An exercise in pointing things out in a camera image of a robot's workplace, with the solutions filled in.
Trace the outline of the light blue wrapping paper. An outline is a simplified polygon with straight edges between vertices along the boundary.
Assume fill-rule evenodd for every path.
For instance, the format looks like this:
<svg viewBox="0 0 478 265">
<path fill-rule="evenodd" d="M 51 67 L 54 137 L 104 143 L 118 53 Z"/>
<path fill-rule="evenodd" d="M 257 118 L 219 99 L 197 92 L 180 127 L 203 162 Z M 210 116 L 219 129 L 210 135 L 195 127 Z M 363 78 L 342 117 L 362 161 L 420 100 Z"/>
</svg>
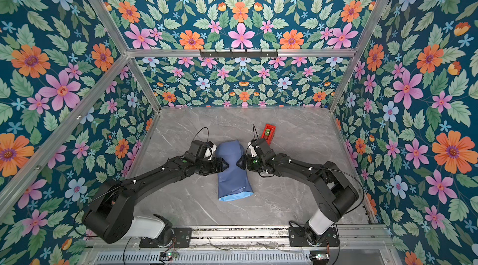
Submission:
<svg viewBox="0 0 478 265">
<path fill-rule="evenodd" d="M 245 154 L 239 141 L 228 141 L 220 144 L 216 156 L 222 158 L 222 171 L 218 173 L 218 199 L 221 202 L 231 202 L 245 199 L 253 195 L 245 169 L 238 166 Z"/>
</svg>

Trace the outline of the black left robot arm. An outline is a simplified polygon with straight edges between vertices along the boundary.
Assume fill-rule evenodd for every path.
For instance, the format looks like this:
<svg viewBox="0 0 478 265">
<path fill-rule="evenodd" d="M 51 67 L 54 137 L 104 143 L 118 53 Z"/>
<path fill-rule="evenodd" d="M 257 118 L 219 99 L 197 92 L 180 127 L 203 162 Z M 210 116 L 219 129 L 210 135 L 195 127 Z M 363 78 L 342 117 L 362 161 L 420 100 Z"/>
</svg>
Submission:
<svg viewBox="0 0 478 265">
<path fill-rule="evenodd" d="M 147 196 L 194 174 L 207 176 L 229 168 L 212 146 L 211 142 L 193 141 L 183 155 L 156 169 L 119 182 L 107 180 L 89 203 L 82 223 L 108 244 L 120 240 L 133 225 L 136 204 Z"/>
</svg>

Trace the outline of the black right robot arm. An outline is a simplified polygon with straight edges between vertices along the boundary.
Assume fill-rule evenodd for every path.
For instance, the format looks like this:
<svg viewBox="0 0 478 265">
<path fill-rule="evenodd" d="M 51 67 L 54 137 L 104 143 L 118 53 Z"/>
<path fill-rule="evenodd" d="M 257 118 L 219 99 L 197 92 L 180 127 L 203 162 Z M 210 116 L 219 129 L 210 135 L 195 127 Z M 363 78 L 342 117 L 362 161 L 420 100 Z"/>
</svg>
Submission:
<svg viewBox="0 0 478 265">
<path fill-rule="evenodd" d="M 237 162 L 240 169 L 290 178 L 307 185 L 317 204 L 316 213 L 304 224 L 307 242 L 317 246 L 327 230 L 336 224 L 359 200 L 359 193 L 350 182 L 351 175 L 342 172 L 333 162 L 310 164 L 276 153 L 265 139 L 253 139 L 250 153 Z"/>
</svg>

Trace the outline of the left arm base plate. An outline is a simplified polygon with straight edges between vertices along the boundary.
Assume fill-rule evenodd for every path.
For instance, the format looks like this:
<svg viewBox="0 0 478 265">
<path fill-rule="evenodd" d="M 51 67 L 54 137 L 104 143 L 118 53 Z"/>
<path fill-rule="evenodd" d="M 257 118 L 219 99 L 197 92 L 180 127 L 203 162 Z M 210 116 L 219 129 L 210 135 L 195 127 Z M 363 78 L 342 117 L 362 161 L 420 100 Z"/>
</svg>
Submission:
<svg viewBox="0 0 478 265">
<path fill-rule="evenodd" d="M 166 228 L 157 238 L 144 238 L 140 248 L 188 248 L 192 240 L 191 228 Z"/>
</svg>

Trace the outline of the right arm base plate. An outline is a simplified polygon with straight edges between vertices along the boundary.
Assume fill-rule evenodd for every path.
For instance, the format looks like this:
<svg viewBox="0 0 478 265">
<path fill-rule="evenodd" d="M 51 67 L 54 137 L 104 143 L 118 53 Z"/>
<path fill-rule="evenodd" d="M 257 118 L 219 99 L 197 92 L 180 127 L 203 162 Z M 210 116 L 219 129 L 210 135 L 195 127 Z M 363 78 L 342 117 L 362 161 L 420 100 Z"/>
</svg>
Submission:
<svg viewBox="0 0 478 265">
<path fill-rule="evenodd" d="M 340 240 L 337 229 L 329 227 L 322 235 L 316 234 L 311 228 L 289 226 L 289 241 L 291 247 L 339 247 Z"/>
</svg>

